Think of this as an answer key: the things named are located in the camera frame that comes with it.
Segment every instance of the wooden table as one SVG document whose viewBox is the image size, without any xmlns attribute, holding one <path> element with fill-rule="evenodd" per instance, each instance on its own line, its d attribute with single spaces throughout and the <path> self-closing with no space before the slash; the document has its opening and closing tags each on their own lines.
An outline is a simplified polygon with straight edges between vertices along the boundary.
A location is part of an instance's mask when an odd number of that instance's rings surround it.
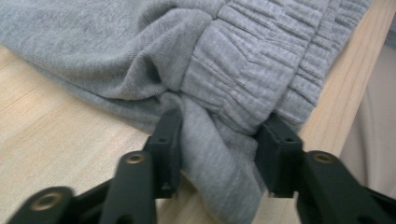
<svg viewBox="0 0 396 224">
<path fill-rule="evenodd" d="M 300 132 L 305 150 L 339 155 L 382 48 L 396 1 L 375 0 L 335 62 L 318 107 Z M 60 89 L 0 47 L 0 223 L 35 192 L 70 186 L 76 194 L 109 179 L 121 155 L 147 135 Z M 216 223 L 196 190 L 158 201 L 159 223 Z M 266 195 L 254 223 L 298 223 L 294 200 Z"/>
</svg>

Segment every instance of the gray fabric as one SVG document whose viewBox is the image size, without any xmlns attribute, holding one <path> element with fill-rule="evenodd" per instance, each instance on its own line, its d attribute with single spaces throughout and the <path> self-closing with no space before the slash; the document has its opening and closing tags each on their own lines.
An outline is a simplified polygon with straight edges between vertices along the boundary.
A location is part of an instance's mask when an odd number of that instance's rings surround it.
<svg viewBox="0 0 396 224">
<path fill-rule="evenodd" d="M 81 99 L 152 132 L 180 106 L 183 172 L 212 214 L 253 219 L 250 137 L 298 130 L 370 0 L 0 0 L 0 43 Z"/>
</svg>

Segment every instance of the gathered fabric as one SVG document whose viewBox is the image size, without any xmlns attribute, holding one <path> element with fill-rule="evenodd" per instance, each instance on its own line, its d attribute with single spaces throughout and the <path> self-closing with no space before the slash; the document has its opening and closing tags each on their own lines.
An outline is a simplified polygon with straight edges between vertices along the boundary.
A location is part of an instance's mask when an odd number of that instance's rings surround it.
<svg viewBox="0 0 396 224">
<path fill-rule="evenodd" d="M 250 223 L 265 185 L 251 137 L 298 131 L 371 0 L 0 0 L 0 44 L 151 133 L 180 107 L 182 169 L 211 214 Z"/>
</svg>

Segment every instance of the black plastic part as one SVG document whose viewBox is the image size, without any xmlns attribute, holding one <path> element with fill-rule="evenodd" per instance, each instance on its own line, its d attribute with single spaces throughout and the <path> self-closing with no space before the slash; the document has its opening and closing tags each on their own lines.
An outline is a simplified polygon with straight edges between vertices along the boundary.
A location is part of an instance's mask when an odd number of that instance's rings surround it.
<svg viewBox="0 0 396 224">
<path fill-rule="evenodd" d="M 394 223 L 396 223 L 396 200 L 373 191 L 372 189 L 366 190 L 370 193 L 372 198 L 378 203 L 382 210 L 388 214 Z"/>
<path fill-rule="evenodd" d="M 381 210 L 371 195 L 332 154 L 322 151 L 305 153 L 301 168 L 302 181 L 309 188 L 309 198 L 299 199 L 300 213 L 307 213 L 311 203 L 318 207 L 323 224 L 390 224 L 394 223 Z M 302 223 L 314 223 L 304 219 Z"/>
<path fill-rule="evenodd" d="M 153 160 L 146 151 L 125 154 L 111 181 L 100 224 L 156 222 Z"/>
<path fill-rule="evenodd" d="M 77 218 L 78 224 L 96 224 L 99 222 L 111 180 L 107 180 L 75 197 L 70 213 Z"/>
<path fill-rule="evenodd" d="M 180 129 L 182 116 L 178 109 L 165 112 L 144 151 L 150 152 L 154 162 L 155 198 L 171 198 L 180 182 Z"/>
<path fill-rule="evenodd" d="M 30 197 L 8 222 L 9 224 L 76 223 L 68 216 L 73 191 L 65 187 L 43 189 Z"/>
<path fill-rule="evenodd" d="M 276 114 L 271 114 L 255 138 L 259 144 L 255 163 L 265 185 L 276 197 L 292 198 L 304 155 L 302 140 Z"/>
</svg>

